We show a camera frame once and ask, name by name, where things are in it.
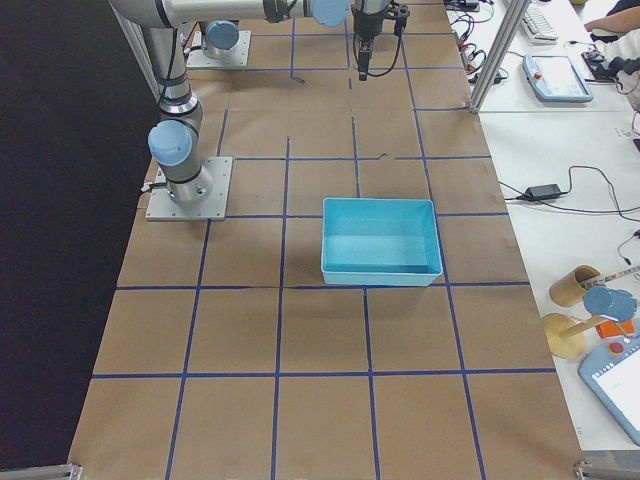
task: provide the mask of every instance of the blue tray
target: blue tray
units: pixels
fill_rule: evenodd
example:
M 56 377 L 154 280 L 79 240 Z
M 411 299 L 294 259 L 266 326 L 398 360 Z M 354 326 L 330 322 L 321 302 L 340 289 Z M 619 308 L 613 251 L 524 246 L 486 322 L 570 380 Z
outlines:
M 433 203 L 325 198 L 321 263 L 328 284 L 429 285 L 442 274 Z

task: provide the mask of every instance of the keyboard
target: keyboard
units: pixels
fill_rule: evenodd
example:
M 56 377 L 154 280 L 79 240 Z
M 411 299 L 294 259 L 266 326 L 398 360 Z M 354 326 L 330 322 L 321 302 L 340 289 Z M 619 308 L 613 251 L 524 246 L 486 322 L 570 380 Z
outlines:
M 532 45 L 553 45 L 558 43 L 558 34 L 542 14 L 542 9 L 530 3 L 522 17 L 522 30 Z

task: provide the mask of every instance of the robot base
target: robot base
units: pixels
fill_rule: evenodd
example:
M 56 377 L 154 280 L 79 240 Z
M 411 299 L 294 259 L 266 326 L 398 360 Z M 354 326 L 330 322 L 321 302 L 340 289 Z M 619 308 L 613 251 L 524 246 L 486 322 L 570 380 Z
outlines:
M 185 221 L 185 220 L 224 220 L 227 213 L 229 185 L 233 157 L 210 157 L 202 160 L 202 168 L 206 168 L 213 178 L 213 187 L 204 200 L 179 205 L 175 203 L 165 188 L 156 188 L 151 192 L 147 207 L 147 220 L 150 221 Z M 155 182 L 165 182 L 164 173 L 158 169 Z
M 189 70 L 233 70 L 247 68 L 249 61 L 249 44 L 251 32 L 241 30 L 238 43 L 231 50 L 227 50 L 219 58 L 209 58 L 202 50 L 194 50 L 189 54 L 187 68 Z M 196 32 L 193 36 L 193 46 L 202 45 L 202 34 Z

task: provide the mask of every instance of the white device with blue border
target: white device with blue border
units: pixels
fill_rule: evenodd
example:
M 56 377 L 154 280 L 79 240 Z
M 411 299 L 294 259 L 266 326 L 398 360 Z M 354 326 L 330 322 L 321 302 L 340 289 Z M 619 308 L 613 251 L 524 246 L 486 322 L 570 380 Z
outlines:
M 578 374 L 640 445 L 640 337 L 600 345 L 582 360 Z
M 543 102 L 593 100 L 589 85 L 566 55 L 525 55 L 522 68 L 536 97 Z

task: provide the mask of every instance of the dark background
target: dark background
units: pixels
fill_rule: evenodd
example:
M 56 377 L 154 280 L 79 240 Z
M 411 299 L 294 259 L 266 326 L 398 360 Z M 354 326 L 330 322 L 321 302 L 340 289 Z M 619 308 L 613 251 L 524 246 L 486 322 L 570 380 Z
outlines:
M 0 469 L 67 462 L 155 102 L 106 0 L 0 4 Z

